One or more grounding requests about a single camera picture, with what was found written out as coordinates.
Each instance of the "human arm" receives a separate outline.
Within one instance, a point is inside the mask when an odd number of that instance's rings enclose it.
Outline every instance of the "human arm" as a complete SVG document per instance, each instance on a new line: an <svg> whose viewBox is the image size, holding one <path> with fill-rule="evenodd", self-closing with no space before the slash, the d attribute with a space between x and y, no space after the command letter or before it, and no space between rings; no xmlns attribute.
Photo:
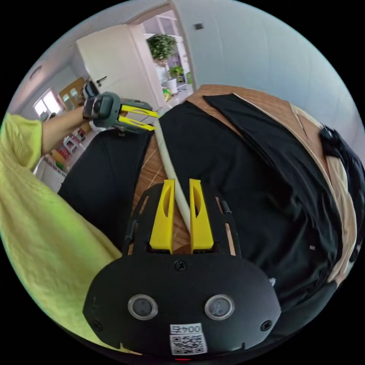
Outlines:
<svg viewBox="0 0 365 365"><path fill-rule="evenodd" d="M64 137L84 124L83 107L78 107L63 115L42 123L42 155L50 152Z"/></svg>

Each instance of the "ceiling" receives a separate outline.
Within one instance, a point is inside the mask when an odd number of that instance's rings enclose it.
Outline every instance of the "ceiling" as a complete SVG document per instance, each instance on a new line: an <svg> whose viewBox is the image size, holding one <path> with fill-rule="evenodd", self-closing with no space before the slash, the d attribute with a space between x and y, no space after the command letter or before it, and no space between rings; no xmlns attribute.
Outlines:
<svg viewBox="0 0 365 365"><path fill-rule="evenodd" d="M151 7L154 3L158 3L158 0L151 1ZM93 32L125 23L125 16L123 16L125 14L125 8L126 3L122 3L93 15L69 30L49 49L47 49L47 51L29 70L19 85L10 102L8 109L9 112L19 112L41 85L51 79L53 75L65 68L71 62L76 49L76 40ZM30 80L29 77L31 74L40 65L42 65L42 69Z"/></svg>

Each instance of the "label sticker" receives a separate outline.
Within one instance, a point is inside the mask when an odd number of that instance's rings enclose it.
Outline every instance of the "label sticker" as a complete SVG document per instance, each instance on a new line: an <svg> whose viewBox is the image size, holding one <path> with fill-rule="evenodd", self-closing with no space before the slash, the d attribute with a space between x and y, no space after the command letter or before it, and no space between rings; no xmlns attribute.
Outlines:
<svg viewBox="0 0 365 365"><path fill-rule="evenodd" d="M170 346L173 355L206 354L208 350L202 324L171 324Z"/></svg>

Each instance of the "potted plant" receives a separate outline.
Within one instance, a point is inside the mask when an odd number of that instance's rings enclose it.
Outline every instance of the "potted plant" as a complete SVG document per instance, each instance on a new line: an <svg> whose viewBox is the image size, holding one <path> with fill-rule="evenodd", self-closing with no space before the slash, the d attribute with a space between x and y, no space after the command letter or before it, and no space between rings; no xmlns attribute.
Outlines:
<svg viewBox="0 0 365 365"><path fill-rule="evenodd" d="M170 74L167 67L167 60L174 54L176 40L171 35L155 34L147 39L149 50L151 51L153 61L158 66L163 66L166 70L167 81L166 87L171 90L172 94L177 94L176 79Z"/></svg>
<svg viewBox="0 0 365 365"><path fill-rule="evenodd" d="M180 76L184 75L184 70L181 66L174 66L170 68L170 75L178 79Z"/></svg>

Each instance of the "white cable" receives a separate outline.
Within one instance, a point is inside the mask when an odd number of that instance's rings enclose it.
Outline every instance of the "white cable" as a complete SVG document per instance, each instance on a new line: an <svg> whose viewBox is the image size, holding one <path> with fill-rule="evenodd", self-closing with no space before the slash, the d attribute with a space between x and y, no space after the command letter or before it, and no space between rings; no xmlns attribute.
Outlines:
<svg viewBox="0 0 365 365"><path fill-rule="evenodd" d="M190 208L187 200L185 199L185 195L181 188L180 182L176 176L176 172L174 166L172 165L170 155L168 153L165 138L162 133L161 125L158 119L153 123L155 127L155 136L157 140L157 146L160 151L161 160L163 167L165 169L166 175L168 179L175 179L175 200L176 204L180 210L182 219L186 225L188 232L190 233Z"/></svg>

